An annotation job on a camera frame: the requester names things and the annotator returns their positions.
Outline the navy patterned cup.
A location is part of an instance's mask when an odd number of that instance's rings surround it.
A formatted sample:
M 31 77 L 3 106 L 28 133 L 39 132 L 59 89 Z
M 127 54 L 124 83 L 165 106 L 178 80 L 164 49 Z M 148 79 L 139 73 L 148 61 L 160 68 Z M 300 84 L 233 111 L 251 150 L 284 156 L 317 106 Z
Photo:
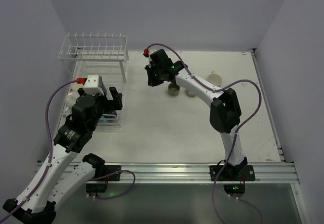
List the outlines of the navy patterned cup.
M 105 117 L 109 118 L 109 119 L 115 119 L 115 118 L 117 118 L 117 112 L 115 110 L 108 111 L 105 114 Z

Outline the olive green mug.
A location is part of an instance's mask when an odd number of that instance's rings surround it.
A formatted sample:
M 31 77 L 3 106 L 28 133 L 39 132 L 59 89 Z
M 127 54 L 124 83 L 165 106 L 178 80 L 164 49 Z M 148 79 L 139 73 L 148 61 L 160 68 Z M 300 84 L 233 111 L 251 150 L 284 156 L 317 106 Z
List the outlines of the olive green mug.
M 173 84 L 173 83 L 169 83 L 168 85 L 168 94 L 170 96 L 178 96 L 179 95 L 179 92 L 180 92 L 180 87 L 176 84 Z

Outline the speckled beige bowl cup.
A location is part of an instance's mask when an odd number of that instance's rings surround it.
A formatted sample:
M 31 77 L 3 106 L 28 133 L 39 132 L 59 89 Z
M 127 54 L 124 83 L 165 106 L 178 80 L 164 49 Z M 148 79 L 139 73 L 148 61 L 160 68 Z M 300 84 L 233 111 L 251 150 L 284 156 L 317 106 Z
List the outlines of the speckled beige bowl cup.
M 192 91 L 188 89 L 185 90 L 185 94 L 190 98 L 194 98 L 196 96 Z

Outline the yellow green mug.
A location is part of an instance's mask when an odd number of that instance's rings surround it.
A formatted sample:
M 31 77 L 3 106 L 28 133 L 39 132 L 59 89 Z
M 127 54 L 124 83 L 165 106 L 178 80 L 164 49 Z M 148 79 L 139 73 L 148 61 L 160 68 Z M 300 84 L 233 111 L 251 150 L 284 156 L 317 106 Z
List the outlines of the yellow green mug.
M 217 74 L 215 70 L 213 70 L 211 74 L 207 76 L 207 81 L 216 87 L 221 87 L 223 84 L 222 77 Z

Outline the light blue mug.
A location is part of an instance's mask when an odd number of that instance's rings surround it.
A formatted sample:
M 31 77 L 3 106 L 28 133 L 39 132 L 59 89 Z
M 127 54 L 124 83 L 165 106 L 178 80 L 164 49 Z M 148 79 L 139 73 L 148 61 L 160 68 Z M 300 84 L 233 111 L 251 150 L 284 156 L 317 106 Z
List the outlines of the light blue mug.
M 100 124 L 113 124 L 117 122 L 117 118 L 111 116 L 102 116 L 99 120 Z

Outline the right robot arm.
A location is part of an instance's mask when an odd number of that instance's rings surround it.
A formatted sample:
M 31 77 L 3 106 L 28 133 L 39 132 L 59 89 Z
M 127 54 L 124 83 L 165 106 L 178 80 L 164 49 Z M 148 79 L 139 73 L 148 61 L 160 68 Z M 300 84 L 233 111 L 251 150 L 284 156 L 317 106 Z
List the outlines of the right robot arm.
M 145 49 L 143 55 L 149 60 L 145 66 L 149 86 L 173 83 L 193 92 L 210 108 L 210 124 L 220 133 L 225 149 L 225 168 L 220 178 L 238 178 L 248 162 L 236 132 L 241 116 L 236 92 L 231 88 L 218 91 L 218 87 L 190 72 L 181 60 L 173 62 L 163 49 L 154 52 Z

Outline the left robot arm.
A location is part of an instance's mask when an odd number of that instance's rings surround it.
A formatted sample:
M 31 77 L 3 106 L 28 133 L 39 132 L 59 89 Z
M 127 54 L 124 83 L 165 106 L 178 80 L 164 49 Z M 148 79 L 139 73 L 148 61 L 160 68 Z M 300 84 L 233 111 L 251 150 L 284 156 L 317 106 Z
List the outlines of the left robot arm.
M 78 92 L 80 96 L 58 130 L 47 160 L 27 188 L 3 205 L 5 211 L 22 223 L 52 223 L 63 202 L 104 165 L 102 158 L 88 154 L 69 176 L 61 179 L 68 165 L 92 138 L 101 117 L 123 107 L 122 94 L 115 87 L 109 88 L 112 99 L 105 93 L 91 95 L 84 89 Z

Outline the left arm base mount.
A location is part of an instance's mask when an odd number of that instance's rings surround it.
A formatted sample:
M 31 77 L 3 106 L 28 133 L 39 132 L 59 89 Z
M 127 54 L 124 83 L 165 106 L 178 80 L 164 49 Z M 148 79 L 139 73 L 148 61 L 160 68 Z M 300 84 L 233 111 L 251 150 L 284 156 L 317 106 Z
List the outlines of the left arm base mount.
M 96 170 L 94 178 L 104 177 L 96 180 L 95 183 L 86 184 L 86 193 L 98 197 L 99 194 L 105 193 L 108 189 L 110 182 L 120 180 L 120 173 L 112 175 L 114 172 L 120 171 L 122 167 L 120 165 L 104 165 L 99 170 Z

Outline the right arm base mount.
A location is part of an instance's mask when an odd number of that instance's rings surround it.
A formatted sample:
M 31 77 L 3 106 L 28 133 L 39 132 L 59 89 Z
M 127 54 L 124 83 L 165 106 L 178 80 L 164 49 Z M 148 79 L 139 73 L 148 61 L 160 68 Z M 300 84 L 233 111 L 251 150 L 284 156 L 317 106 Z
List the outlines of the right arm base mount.
M 253 166 L 249 165 L 247 158 L 244 157 L 243 161 L 236 166 L 227 164 L 217 180 L 224 182 L 235 182 L 224 183 L 223 189 L 226 194 L 240 198 L 246 191 L 246 182 L 255 181 L 256 177 Z

